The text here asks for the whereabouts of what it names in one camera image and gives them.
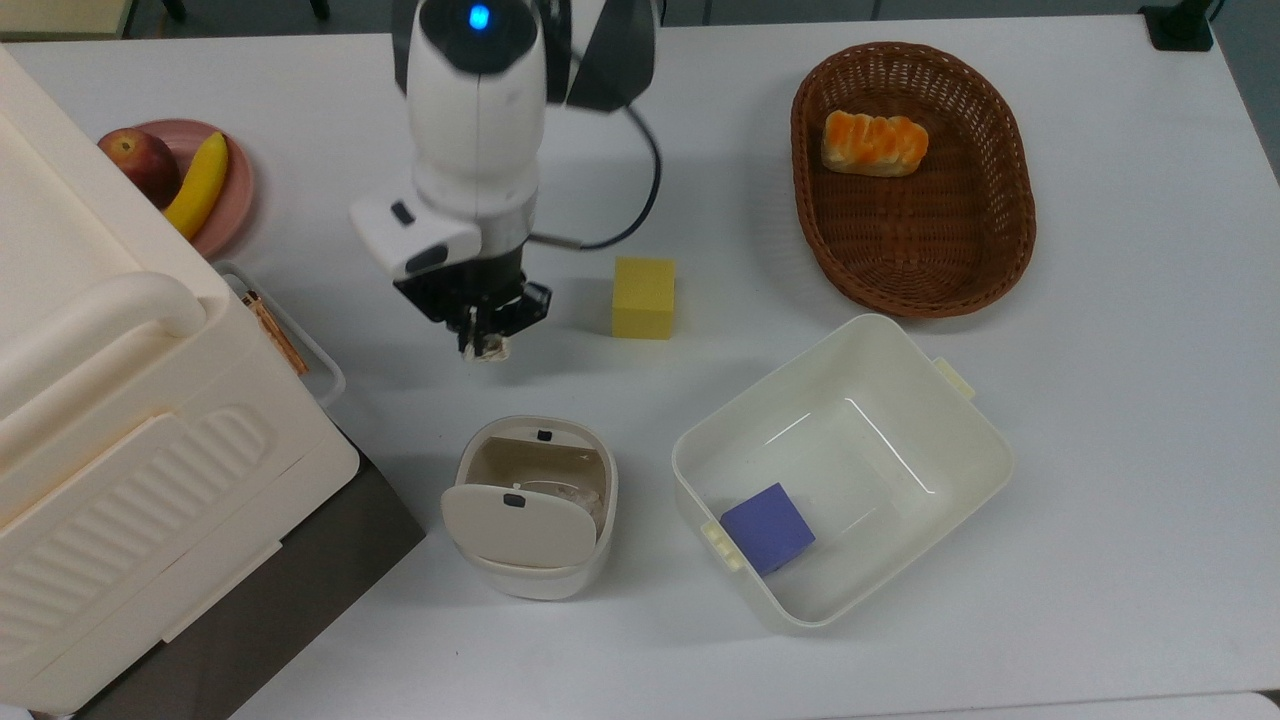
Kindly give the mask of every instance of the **yellow cube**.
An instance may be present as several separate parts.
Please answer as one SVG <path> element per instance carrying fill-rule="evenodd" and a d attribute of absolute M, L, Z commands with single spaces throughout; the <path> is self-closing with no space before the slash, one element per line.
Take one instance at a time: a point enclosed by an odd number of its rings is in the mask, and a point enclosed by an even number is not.
<path fill-rule="evenodd" d="M 618 258 L 613 264 L 613 337 L 669 340 L 676 318 L 676 261 Z"/>

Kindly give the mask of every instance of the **apple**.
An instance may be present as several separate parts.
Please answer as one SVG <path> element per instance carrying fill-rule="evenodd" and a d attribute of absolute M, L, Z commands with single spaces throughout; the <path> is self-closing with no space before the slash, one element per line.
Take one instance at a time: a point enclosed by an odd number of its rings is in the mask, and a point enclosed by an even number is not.
<path fill-rule="evenodd" d="M 173 202 L 182 187 L 178 160 L 159 137 L 138 128 L 120 128 L 102 136 L 97 146 L 156 208 Z"/>

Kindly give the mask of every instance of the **blue block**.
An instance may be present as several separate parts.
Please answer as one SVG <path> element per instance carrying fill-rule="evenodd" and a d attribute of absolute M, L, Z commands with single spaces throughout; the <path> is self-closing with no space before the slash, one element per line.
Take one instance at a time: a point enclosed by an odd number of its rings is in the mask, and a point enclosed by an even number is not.
<path fill-rule="evenodd" d="M 721 527 L 762 577 L 795 560 L 814 541 L 778 483 L 721 515 Z"/>

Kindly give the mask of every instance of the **wicker basket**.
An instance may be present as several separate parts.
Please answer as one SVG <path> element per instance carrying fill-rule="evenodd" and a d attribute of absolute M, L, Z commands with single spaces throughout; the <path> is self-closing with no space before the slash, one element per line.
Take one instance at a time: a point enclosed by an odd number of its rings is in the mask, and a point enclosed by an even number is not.
<path fill-rule="evenodd" d="M 833 110 L 906 115 L 929 132 L 904 178 L 822 165 Z M 873 42 L 824 60 L 791 108 L 796 208 L 827 278 L 897 316 L 984 307 L 1018 282 L 1036 241 L 1036 206 L 1018 123 L 973 68 L 925 45 Z"/>

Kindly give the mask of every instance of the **bread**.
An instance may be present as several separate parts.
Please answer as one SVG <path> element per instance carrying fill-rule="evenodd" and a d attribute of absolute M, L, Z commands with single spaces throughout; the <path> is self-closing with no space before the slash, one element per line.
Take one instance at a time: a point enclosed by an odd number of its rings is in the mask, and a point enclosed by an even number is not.
<path fill-rule="evenodd" d="M 822 133 L 822 164 L 837 173 L 909 176 L 929 149 L 929 133 L 909 118 L 873 118 L 836 110 Z"/>

